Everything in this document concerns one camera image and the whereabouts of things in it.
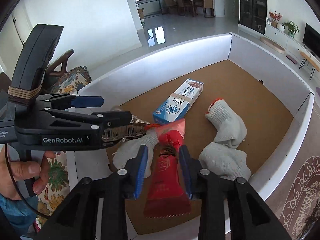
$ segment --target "hairpin metal leg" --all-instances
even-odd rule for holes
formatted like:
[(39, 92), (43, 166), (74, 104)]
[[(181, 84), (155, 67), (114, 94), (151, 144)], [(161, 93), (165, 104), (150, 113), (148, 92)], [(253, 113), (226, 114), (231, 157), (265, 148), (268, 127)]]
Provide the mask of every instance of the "hairpin metal leg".
[(302, 62), (301, 62), (301, 64), (300, 64), (299, 69), (301, 69), (306, 62), (307, 62), (307, 59), (304, 57), (303, 60), (302, 60)]
[(311, 78), (312, 78), (313, 74), (315, 73), (315, 70), (316, 70), (316, 68), (315, 68), (314, 66), (312, 66), (311, 76), (310, 76), (310, 79), (309, 79), (309, 80), (311, 80)]

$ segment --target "tan rubber band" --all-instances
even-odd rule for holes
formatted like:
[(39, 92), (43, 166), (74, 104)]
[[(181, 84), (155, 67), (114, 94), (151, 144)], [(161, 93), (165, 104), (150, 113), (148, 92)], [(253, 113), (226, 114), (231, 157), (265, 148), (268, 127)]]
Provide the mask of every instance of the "tan rubber band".
[(39, 91), (41, 90), (41, 85), (42, 84), (40, 84), (37, 88), (31, 91), (10, 86), (8, 90), (8, 95), (17, 98), (31, 99), (39, 93)]
[(184, 100), (184, 101), (187, 101), (187, 102), (189, 102), (189, 103), (191, 103), (191, 101), (192, 101), (191, 98), (188, 98), (188, 97), (185, 97), (185, 96), (183, 96), (183, 95), (176, 94), (176, 93), (172, 93), (172, 94), (171, 94), (171, 97), (180, 98), (180, 99), (182, 99), (182, 100)]

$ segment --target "blue gripper pad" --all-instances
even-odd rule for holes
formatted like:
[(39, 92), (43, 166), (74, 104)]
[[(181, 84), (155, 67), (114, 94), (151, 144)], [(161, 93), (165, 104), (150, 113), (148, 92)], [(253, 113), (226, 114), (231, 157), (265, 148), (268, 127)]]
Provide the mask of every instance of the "blue gripper pad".
[(142, 153), (142, 158), (141, 158), (141, 162), (138, 168), (138, 172), (136, 175), (136, 183), (135, 183), (135, 188), (134, 188), (134, 193), (133, 196), (135, 199), (138, 199), (141, 191), (142, 191), (142, 187), (143, 187), (143, 180), (144, 180), (144, 172), (146, 171), (146, 167), (147, 167), (147, 161), (148, 161), (148, 147), (145, 145), (141, 145), (139, 148), (139, 152), (138, 155)]
[(104, 99), (99, 96), (92, 96), (92, 97), (76, 97), (70, 103), (71, 106), (75, 108), (82, 108), (82, 107), (100, 107), (103, 105)]
[(191, 192), (191, 174), (189, 170), (189, 163), (190, 163), (190, 154), (188, 151), (188, 148), (185, 145), (182, 145), (179, 148), (179, 162), (180, 167), (182, 169), (183, 179), (184, 179), (184, 185), (186, 189), (186, 194), (189, 199), (192, 198), (192, 192)]

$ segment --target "red package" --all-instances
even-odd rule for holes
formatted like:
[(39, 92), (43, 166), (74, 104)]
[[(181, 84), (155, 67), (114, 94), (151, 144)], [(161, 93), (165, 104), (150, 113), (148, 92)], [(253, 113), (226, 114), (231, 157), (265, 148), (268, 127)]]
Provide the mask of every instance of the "red package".
[(183, 145), (185, 120), (155, 128), (163, 145), (152, 175), (144, 215), (152, 218), (174, 217), (191, 212), (190, 201), (179, 183), (179, 147)]

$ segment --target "fingernail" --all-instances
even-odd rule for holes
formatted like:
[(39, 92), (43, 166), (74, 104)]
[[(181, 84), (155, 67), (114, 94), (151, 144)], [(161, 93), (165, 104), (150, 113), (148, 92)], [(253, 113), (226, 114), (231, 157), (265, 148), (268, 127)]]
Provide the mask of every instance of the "fingernail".
[(30, 174), (35, 174), (35, 175), (37, 175), (37, 174), (39, 174), (40, 173), (40, 165), (38, 164), (38, 163), (31, 163), (30, 165), (29, 165), (29, 168), (28, 168), (28, 170), (29, 170), (29, 173)]
[(38, 186), (35, 186), (34, 188), (34, 192), (37, 194), (37, 195), (40, 195), (41, 192), (44, 190), (45, 186), (42, 186), (42, 185), (38, 185)]

